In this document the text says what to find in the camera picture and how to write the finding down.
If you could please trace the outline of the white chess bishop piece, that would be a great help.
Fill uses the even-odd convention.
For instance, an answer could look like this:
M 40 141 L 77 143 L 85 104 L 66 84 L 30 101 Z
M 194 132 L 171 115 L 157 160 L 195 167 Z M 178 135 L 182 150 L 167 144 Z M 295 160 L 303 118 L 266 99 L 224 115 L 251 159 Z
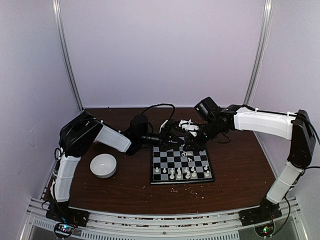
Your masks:
M 190 172 L 189 171 L 186 173 L 185 178 L 190 179 Z

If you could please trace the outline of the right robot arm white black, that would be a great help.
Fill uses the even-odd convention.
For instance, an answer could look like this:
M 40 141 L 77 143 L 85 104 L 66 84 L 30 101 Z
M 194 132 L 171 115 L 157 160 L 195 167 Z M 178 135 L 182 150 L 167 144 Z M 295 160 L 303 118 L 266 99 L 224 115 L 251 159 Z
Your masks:
M 195 124 L 184 120 L 179 123 L 180 128 L 190 133 L 184 145 L 187 151 L 200 151 L 208 140 L 234 130 L 259 132 L 290 141 L 285 166 L 259 206 L 239 212 L 244 226 L 280 217 L 280 201 L 309 167 L 315 145 L 320 141 L 308 113 L 302 109 L 298 112 L 274 112 L 245 104 L 222 108 L 211 97 L 203 99 L 194 108 L 205 123 Z

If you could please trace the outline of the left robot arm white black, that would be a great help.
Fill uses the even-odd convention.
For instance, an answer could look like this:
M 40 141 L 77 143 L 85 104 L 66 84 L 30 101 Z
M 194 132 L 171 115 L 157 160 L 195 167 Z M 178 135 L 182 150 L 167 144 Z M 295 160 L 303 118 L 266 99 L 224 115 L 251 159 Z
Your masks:
M 119 131 L 89 112 L 82 112 L 59 133 L 59 147 L 54 153 L 56 164 L 52 172 L 53 182 L 48 197 L 53 215 L 61 222 L 72 218 L 71 209 L 64 204 L 69 202 L 77 165 L 94 142 L 100 142 L 129 156 L 140 151 L 143 145 L 167 151 L 184 144 L 180 137 L 171 132 L 171 128 L 178 124 L 177 121 L 168 119 L 160 132 L 153 132 L 148 117 L 141 113 L 133 117 L 127 130 Z

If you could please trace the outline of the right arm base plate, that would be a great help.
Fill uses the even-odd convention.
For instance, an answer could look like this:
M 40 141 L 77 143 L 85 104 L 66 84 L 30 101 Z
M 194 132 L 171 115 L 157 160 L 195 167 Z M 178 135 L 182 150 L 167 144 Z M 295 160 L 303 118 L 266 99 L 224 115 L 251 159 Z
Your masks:
M 261 206 L 241 210 L 238 214 L 242 226 L 260 224 L 282 216 L 282 212 L 278 208 L 268 209 Z

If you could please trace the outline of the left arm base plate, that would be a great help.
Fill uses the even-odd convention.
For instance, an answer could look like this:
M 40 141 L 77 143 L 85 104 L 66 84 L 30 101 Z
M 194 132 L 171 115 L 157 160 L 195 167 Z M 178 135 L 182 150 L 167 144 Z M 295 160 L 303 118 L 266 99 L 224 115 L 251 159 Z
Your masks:
M 56 222 L 63 222 L 76 227 L 86 227 L 90 213 L 85 210 L 68 208 L 67 210 L 48 209 L 45 217 Z

